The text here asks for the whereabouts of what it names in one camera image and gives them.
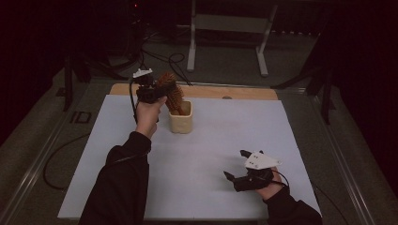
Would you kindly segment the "wooden paddle hairbrush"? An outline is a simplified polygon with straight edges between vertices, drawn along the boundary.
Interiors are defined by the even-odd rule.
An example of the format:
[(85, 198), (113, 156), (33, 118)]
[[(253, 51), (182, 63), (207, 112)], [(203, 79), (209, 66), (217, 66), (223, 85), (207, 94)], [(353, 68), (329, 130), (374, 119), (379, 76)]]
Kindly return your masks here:
[(184, 115), (182, 109), (184, 94), (181, 87), (176, 83), (176, 76), (173, 73), (164, 73), (158, 78), (156, 85), (166, 89), (167, 100), (165, 104), (169, 112)]

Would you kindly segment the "cream square ceramic cup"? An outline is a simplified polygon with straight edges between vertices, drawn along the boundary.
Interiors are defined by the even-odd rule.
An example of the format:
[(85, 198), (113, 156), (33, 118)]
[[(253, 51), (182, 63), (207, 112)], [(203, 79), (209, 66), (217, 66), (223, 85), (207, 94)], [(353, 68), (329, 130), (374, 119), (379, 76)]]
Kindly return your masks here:
[(170, 130), (173, 133), (188, 134), (192, 131), (192, 103), (189, 100), (184, 100), (181, 104), (183, 115), (178, 111), (169, 112)]

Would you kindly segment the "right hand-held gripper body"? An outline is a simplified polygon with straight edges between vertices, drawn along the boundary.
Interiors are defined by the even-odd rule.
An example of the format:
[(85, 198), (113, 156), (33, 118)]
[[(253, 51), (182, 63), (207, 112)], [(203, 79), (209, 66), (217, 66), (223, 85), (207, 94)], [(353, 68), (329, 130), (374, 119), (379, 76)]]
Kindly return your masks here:
[(245, 158), (244, 167), (247, 173), (245, 176), (235, 177), (233, 182), (237, 192), (267, 187), (273, 179), (271, 168), (281, 164), (278, 159), (269, 157), (262, 151), (253, 152), (250, 157)]

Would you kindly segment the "white metal frame table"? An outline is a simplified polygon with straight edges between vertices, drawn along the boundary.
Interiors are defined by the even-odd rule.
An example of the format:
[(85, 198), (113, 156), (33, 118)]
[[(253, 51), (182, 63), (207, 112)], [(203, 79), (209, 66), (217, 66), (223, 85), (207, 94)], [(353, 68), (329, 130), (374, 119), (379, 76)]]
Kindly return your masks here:
[(199, 14), (196, 12), (196, 0), (191, 0), (191, 42), (188, 53), (187, 70), (193, 72), (195, 68), (196, 56), (196, 31), (197, 30), (212, 30), (223, 32), (242, 32), (262, 34), (263, 40), (260, 45), (255, 48), (255, 53), (258, 61), (260, 75), (262, 77), (268, 76), (268, 67), (265, 60), (265, 48), (268, 42), (268, 37), (271, 32), (273, 21), (277, 12), (278, 6), (273, 4), (271, 6), (269, 15), (266, 19), (253, 17), (237, 17), (224, 15), (210, 15)]

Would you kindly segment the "white table sheet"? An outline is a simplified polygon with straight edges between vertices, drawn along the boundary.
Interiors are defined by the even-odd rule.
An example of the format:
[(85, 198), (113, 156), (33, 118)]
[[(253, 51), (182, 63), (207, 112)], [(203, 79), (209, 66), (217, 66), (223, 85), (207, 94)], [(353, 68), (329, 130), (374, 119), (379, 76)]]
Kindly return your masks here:
[(318, 206), (283, 104), (279, 100), (197, 98), (192, 131), (175, 134), (161, 111), (152, 138), (145, 217), (151, 220), (253, 220), (268, 212), (253, 191), (225, 178), (245, 174), (241, 150), (278, 159), (292, 196)]

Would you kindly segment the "person's right hand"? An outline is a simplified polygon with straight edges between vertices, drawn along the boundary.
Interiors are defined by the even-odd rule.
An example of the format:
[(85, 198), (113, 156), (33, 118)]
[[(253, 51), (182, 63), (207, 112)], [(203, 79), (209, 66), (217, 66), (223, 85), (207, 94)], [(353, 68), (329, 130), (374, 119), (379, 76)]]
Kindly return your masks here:
[(264, 201), (267, 201), (271, 197), (273, 197), (275, 194), (277, 194), (282, 188), (282, 178), (278, 173), (278, 170), (276, 167), (273, 167), (272, 169), (273, 173), (273, 179), (272, 182), (264, 188), (257, 189), (255, 192), (261, 196), (261, 198)]

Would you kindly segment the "dark metal stand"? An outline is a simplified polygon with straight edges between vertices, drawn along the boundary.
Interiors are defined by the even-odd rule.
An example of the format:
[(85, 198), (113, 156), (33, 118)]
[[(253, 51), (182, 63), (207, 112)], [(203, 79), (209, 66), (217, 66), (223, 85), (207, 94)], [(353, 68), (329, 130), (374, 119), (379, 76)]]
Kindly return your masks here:
[(271, 89), (283, 90), (291, 87), (293, 84), (309, 79), (309, 83), (304, 89), (304, 92), (308, 96), (316, 96), (320, 91), (321, 95), (321, 109), (320, 114), (324, 122), (329, 125), (329, 107), (330, 107), (330, 95), (332, 87), (333, 69), (324, 67), (314, 67), (305, 71), (301, 71), (298, 76), (292, 79), (282, 82), (280, 84), (272, 85)]
[(64, 60), (64, 109), (66, 112), (73, 102), (73, 79), (89, 83), (91, 75), (87, 68), (87, 56), (83, 53), (69, 54)]

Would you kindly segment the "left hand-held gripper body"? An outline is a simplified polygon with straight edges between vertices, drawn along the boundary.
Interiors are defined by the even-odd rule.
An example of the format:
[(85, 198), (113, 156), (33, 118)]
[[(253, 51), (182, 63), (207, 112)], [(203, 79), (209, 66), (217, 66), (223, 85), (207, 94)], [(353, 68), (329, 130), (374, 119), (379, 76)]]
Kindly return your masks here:
[(158, 100), (155, 97), (155, 88), (158, 87), (155, 84), (155, 80), (151, 75), (152, 69), (138, 69), (132, 74), (130, 79), (130, 94), (132, 94), (132, 85), (136, 83), (138, 89), (136, 90), (136, 96), (139, 101), (152, 104)]

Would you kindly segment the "person's left hand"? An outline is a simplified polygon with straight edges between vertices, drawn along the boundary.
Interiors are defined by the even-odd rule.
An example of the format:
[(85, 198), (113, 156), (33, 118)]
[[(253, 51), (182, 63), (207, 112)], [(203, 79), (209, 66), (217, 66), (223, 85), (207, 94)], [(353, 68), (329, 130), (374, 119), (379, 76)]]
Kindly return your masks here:
[(161, 97), (156, 102), (149, 104), (139, 102), (136, 108), (137, 126), (135, 131), (150, 139), (157, 129), (157, 121), (161, 107), (165, 104), (167, 97)]

